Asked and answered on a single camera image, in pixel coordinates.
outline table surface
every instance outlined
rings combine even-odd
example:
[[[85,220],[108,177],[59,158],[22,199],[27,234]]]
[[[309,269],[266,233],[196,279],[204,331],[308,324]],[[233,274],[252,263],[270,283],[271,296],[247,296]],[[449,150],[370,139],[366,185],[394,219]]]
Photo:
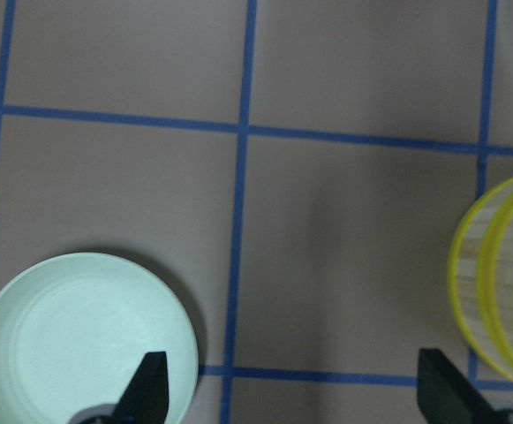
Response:
[[[513,0],[0,1],[0,289],[155,272],[200,345],[185,423],[422,423],[420,347],[513,405],[445,281],[511,176]]]

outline light blue bowl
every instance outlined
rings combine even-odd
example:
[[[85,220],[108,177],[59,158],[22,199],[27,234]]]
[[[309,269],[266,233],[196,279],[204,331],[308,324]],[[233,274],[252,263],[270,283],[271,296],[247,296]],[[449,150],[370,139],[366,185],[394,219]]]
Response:
[[[0,424],[68,424],[114,405],[146,352],[166,351],[179,423],[198,374],[192,325],[174,293],[107,254],[38,263],[0,292]]]

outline yellow bowl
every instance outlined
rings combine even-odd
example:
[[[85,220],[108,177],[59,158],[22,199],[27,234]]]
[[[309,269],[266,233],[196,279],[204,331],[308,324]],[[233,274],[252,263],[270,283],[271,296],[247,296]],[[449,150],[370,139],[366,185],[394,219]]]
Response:
[[[513,381],[513,360],[498,348],[497,337],[490,332],[489,313],[482,309],[485,296],[478,294],[478,287],[485,285],[478,283],[478,277],[485,268],[481,255],[489,251],[484,245],[486,235],[491,238],[500,224],[504,214],[498,212],[506,202],[511,203],[511,196],[513,178],[486,193],[466,213],[450,248],[448,280],[452,310],[464,338],[490,367]]]
[[[477,267],[479,309],[497,350],[513,369],[513,194],[482,241]]]

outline yellow rim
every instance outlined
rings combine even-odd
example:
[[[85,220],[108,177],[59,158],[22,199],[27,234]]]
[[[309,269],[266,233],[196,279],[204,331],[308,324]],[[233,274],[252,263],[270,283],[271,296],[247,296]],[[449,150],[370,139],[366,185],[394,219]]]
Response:
[[[513,368],[513,348],[507,339],[495,299],[495,260],[512,216],[513,193],[495,213],[482,240],[476,266],[476,295],[488,335],[502,357]]]
[[[463,219],[460,221],[456,229],[456,233],[452,239],[452,244],[450,246],[449,252],[449,265],[448,265],[448,289],[449,289],[449,299],[450,305],[452,307],[452,313],[455,317],[456,324],[460,329],[463,337],[466,339],[468,344],[472,347],[472,349],[482,358],[487,364],[494,369],[497,373],[503,375],[504,377],[513,381],[513,374],[509,371],[505,370],[502,366],[497,364],[494,360],[487,356],[486,351],[484,351],[479,345],[470,331],[470,327],[466,323],[464,315],[462,313],[462,308],[460,306],[460,299],[458,296],[458,285],[456,279],[456,268],[458,263],[458,256],[460,254],[460,248],[464,241],[464,235],[468,231],[470,224],[472,223],[473,218],[478,214],[478,212],[486,205],[486,203],[494,197],[498,192],[503,190],[505,187],[513,184],[513,178],[498,185],[494,189],[490,190],[482,197],[480,197],[472,207],[466,212]]]

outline gray floor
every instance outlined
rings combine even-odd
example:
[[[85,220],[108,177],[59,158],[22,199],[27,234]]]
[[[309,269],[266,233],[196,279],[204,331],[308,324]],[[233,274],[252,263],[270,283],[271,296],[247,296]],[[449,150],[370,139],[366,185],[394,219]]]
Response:
[[[13,5],[0,289],[74,251],[153,270],[200,341],[187,423],[421,423],[419,347],[474,370],[445,268],[513,176],[513,0]]]

